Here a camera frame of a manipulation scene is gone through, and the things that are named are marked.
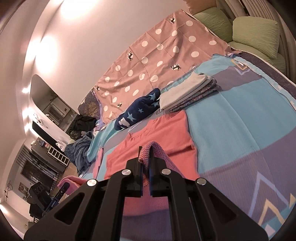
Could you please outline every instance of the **blue star print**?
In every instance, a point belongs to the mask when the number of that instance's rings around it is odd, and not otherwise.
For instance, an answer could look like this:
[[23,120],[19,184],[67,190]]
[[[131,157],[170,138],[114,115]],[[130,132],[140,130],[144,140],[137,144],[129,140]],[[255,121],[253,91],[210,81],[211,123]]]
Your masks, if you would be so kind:
[[131,121],[135,120],[135,118],[133,118],[133,114],[130,114],[129,112],[128,112],[128,117],[127,118],[130,119]]
[[156,98],[156,96],[155,96],[155,93],[153,94],[153,95],[149,95],[149,96],[151,96],[151,98],[150,98],[150,100],[155,100],[155,98]]
[[159,106],[159,102],[154,102],[153,105],[154,105],[154,107],[157,107],[157,106]]

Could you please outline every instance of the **white folded cloth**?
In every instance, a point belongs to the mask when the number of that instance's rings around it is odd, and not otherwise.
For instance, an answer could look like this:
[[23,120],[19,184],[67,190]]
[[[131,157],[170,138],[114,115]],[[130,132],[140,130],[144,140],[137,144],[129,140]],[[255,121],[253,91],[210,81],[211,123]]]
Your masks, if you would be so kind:
[[192,72],[192,74],[182,83],[160,95],[160,110],[167,110],[181,103],[185,99],[194,95],[196,92],[200,91],[211,80],[212,77],[210,76],[205,74],[200,75]]

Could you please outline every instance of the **pink polka dot blanket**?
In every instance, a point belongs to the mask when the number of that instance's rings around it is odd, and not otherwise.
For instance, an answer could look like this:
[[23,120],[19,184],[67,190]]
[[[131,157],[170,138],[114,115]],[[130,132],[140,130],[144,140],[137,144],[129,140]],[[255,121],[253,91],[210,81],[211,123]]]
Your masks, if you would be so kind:
[[138,38],[94,87],[105,124],[138,97],[163,89],[213,54],[236,53],[199,21],[178,10]]

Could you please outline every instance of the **pink fabric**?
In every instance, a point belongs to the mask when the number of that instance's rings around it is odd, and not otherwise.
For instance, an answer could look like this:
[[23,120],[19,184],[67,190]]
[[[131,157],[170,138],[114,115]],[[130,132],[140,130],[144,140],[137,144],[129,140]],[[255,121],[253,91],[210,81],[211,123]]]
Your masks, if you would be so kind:
[[144,147],[142,147],[142,150],[140,151],[139,154],[139,162],[144,164],[145,169],[144,169],[144,177],[143,177],[143,185],[146,187],[149,184],[149,177],[148,177],[148,171],[149,171],[149,151],[150,147],[153,147],[153,155],[154,157],[161,158],[165,160],[167,168],[174,170],[182,175],[184,178],[183,174],[180,172],[180,170],[176,167],[176,165],[171,161],[171,159],[168,157],[168,155],[164,152],[164,150],[161,148],[161,146],[155,142],[151,141]]
[[[155,149],[155,156],[167,161],[167,166],[182,173],[187,179],[199,178],[197,172],[197,149],[188,133],[187,116],[184,110],[163,115],[155,120],[150,120],[146,127],[134,134],[129,133],[114,151],[107,156],[107,171],[105,179],[125,168],[126,162],[138,157],[139,146],[145,147],[140,152],[140,160],[147,165],[147,150],[151,144]],[[168,209],[166,197],[152,198],[144,180],[143,197],[126,198],[123,214],[137,216],[148,214],[157,210]]]
[[101,166],[102,160],[103,160],[103,153],[104,153],[103,148],[100,148],[98,151],[98,155],[96,157],[96,162],[94,164],[94,169],[93,169],[93,178],[94,179],[96,179],[96,177],[99,173],[99,169],[100,169],[100,166]]
[[59,184],[57,185],[59,188],[63,186],[64,183],[69,183],[70,187],[66,191],[67,195],[70,195],[74,191],[76,191],[82,184],[84,184],[87,180],[75,176],[67,176],[64,177]]
[[103,122],[109,123],[136,98],[164,88],[213,54],[234,52],[183,10],[174,12],[137,39],[99,79],[94,92],[103,106]]

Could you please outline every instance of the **folded clothes stack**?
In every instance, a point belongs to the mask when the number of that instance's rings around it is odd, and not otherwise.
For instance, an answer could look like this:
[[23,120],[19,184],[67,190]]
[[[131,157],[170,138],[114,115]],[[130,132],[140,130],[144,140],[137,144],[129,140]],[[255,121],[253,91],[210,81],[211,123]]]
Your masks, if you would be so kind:
[[217,81],[203,73],[192,74],[182,83],[160,95],[160,109],[175,112],[216,91]]

